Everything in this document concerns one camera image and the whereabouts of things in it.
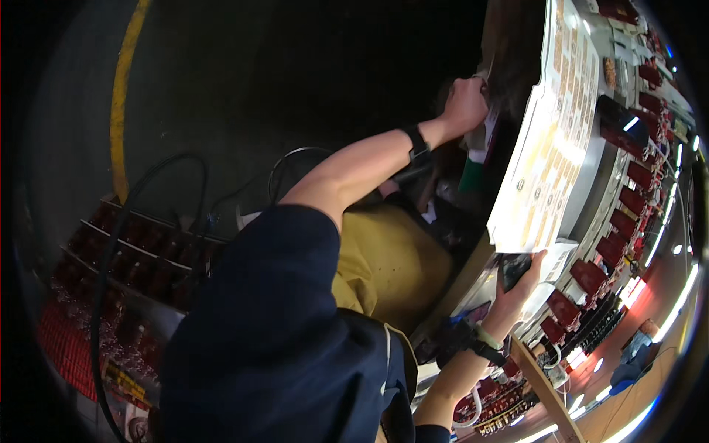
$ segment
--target fluorescent light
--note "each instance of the fluorescent light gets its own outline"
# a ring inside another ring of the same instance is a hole
[[[665,209],[665,216],[662,219],[662,225],[666,225],[667,221],[669,220],[669,214],[672,211],[672,206],[674,206],[674,197],[670,197],[669,201],[667,202],[667,208]]]
[[[639,118],[637,116],[633,117],[632,120],[630,122],[628,122],[627,125],[625,125],[623,130],[625,132],[627,132],[627,130],[631,129],[637,123],[638,120],[639,120]]]
[[[585,394],[581,394],[576,400],[574,400],[574,404],[571,405],[571,408],[569,409],[569,414],[572,414],[575,410],[579,409],[581,402],[584,401],[584,396]]]
[[[645,408],[645,410],[642,411],[640,415],[638,415],[636,418],[634,418],[632,422],[628,423],[620,431],[616,432],[614,435],[610,436],[610,438],[603,441],[603,443],[620,443],[621,441],[623,441],[623,439],[630,435],[630,433],[633,432],[636,427],[640,426],[640,423],[642,423],[645,417],[650,413],[653,406],[654,402],[650,406]]]
[[[612,388],[612,386],[609,386],[609,387],[607,387],[606,389],[603,389],[603,390],[596,396],[596,401],[603,401],[604,398],[608,397],[611,388]]]
[[[645,286],[647,286],[647,283],[639,277],[636,277],[634,281],[630,280],[627,286],[623,288],[623,291],[620,293],[620,300],[622,300],[623,304],[630,309],[637,298],[640,297],[640,294],[642,293],[642,290],[645,289]]]
[[[657,251],[657,247],[660,244],[660,239],[662,239],[662,234],[664,234],[664,227],[665,225],[662,225],[660,228],[660,232],[657,233],[657,240],[655,240],[655,244],[652,245],[652,250],[650,250],[650,255],[647,256],[647,260],[645,260],[645,267],[647,268],[650,265],[650,262],[652,261],[652,257],[655,256],[655,251]]]
[[[687,283],[685,283],[682,292],[680,292],[679,297],[677,298],[677,302],[674,304],[672,310],[667,316],[667,320],[665,320],[665,323],[662,324],[660,331],[658,331],[658,333],[652,338],[653,343],[659,343],[662,341],[662,339],[664,339],[664,336],[669,331],[669,328],[672,326],[672,323],[674,323],[674,321],[679,316],[679,310],[682,309],[682,306],[684,306],[684,303],[687,301],[687,297],[689,297],[689,291],[691,291],[692,287],[694,286],[694,281],[697,278],[698,272],[699,267],[697,264],[695,264],[694,266],[692,266],[692,271],[689,273]]]
[[[553,425],[546,427],[543,430],[530,435],[529,437],[525,437],[521,440],[517,440],[515,443],[533,443],[533,442],[536,442],[538,439],[542,438],[543,436],[549,435],[552,432],[556,432],[558,430],[559,430],[559,426],[557,426],[556,423],[554,423]]]
[[[580,353],[575,359],[569,362],[569,366],[571,367],[571,370],[574,370],[578,368],[581,363],[585,362],[588,356],[585,353]]]
[[[512,420],[512,423],[510,423],[510,426],[514,426],[514,425],[518,424],[519,422],[522,421],[522,419],[523,419],[524,417],[525,417],[524,415],[520,415],[520,416],[517,417],[516,419]]]
[[[574,411],[573,414],[569,414],[569,417],[571,417],[572,420],[575,420],[579,417],[581,417],[584,412],[586,412],[586,406],[582,406],[580,409]]]

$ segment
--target wooden beam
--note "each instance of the wooden beam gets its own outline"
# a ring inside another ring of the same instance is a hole
[[[564,407],[559,394],[557,394],[547,376],[537,365],[537,359],[514,334],[512,334],[510,356],[522,370],[522,374],[524,374],[524,377],[546,408],[549,417],[559,427],[559,434],[562,439],[566,443],[585,443],[584,436],[581,435],[576,423],[569,417],[569,411]]]

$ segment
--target smartwatch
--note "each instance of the smartwatch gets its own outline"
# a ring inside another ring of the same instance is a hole
[[[431,158],[431,146],[423,139],[418,125],[407,126],[401,130],[408,135],[413,145],[408,152],[410,166],[416,168],[428,163]]]

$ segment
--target blue cloth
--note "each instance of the blue cloth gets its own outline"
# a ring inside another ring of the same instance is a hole
[[[625,362],[623,358],[621,358],[621,363],[615,368],[613,375],[610,376],[611,388],[608,392],[609,395],[616,396],[625,391],[652,368],[652,364],[649,366],[645,365],[649,353],[650,346],[641,344],[640,347],[635,350],[635,355],[631,357],[629,361]]]
[[[303,206],[263,212],[227,246],[165,351],[168,442],[373,442],[385,410],[392,441],[448,442],[414,429],[401,342],[387,364],[384,326],[336,308],[339,249],[332,220]]]

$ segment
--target yellow floor line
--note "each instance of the yellow floor line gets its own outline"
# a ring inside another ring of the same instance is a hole
[[[128,93],[128,75],[133,63],[133,53],[138,44],[138,36],[143,28],[145,14],[150,0],[138,0],[133,16],[123,36],[121,52],[118,54],[116,78],[113,80],[113,98],[111,99],[111,171],[113,172],[113,192],[121,203],[128,197],[128,180],[125,177],[123,156],[123,129],[125,127],[125,96]]]

